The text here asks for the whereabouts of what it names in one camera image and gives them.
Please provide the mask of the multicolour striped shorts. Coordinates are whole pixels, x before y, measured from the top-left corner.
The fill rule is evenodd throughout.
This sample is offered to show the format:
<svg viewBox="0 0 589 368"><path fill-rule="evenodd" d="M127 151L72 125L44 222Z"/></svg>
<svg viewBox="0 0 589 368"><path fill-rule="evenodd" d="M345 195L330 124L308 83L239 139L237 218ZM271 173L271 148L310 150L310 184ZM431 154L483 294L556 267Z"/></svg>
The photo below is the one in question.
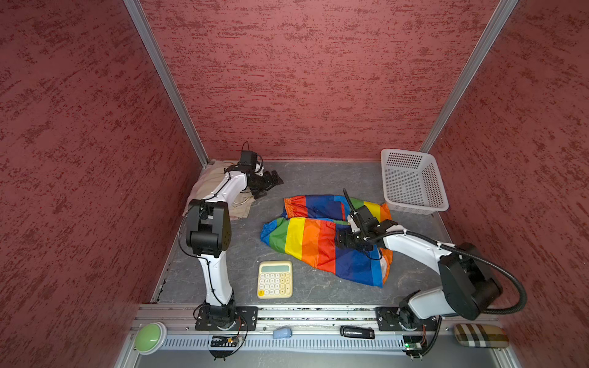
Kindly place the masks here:
<svg viewBox="0 0 589 368"><path fill-rule="evenodd" d="M365 205L379 221L391 219L387 204L379 205L344 196L294 196L283 201L283 213L263 225L260 238L274 251L284 253L321 271L362 285L382 288L393 253L390 250L357 251L337 246L340 231L349 231L350 205Z"/></svg>

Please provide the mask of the white plastic basket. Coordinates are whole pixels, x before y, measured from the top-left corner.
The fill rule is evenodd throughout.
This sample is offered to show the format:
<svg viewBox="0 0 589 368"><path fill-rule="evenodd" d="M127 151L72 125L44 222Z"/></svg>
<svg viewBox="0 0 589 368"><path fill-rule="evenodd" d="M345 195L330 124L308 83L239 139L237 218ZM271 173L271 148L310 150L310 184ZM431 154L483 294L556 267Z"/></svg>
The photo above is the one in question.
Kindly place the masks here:
<svg viewBox="0 0 589 368"><path fill-rule="evenodd" d="M383 195L392 211L432 215L449 209L437 161L429 153L380 152Z"/></svg>

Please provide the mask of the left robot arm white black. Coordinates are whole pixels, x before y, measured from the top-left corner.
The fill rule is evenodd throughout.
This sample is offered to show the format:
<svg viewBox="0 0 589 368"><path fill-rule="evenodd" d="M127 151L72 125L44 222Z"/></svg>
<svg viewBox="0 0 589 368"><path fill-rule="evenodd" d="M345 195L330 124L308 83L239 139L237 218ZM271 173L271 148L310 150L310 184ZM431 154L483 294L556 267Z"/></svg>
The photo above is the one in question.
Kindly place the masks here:
<svg viewBox="0 0 589 368"><path fill-rule="evenodd" d="M189 202L184 216L185 244L188 256L199 260L205 280L206 298L199 314L214 329L227 331L239 322L226 263L232 238L229 209L246 189L257 199L283 183L274 170L261 176L251 170L230 170L205 198Z"/></svg>

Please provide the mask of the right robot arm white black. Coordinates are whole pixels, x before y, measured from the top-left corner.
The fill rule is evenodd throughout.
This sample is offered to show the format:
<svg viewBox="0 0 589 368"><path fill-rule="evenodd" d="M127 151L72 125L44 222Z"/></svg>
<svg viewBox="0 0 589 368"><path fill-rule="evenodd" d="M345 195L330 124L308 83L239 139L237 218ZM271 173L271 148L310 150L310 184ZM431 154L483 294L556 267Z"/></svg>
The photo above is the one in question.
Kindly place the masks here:
<svg viewBox="0 0 589 368"><path fill-rule="evenodd" d="M426 320L437 316L458 315L475 320L503 292L492 267L478 260L474 245L459 246L438 242L412 232L391 220L364 232L352 225L337 232L336 245L356 251L386 250L404 254L436 271L441 285L427 291L416 291L402 300L393 318L406 331L415 331Z"/></svg>

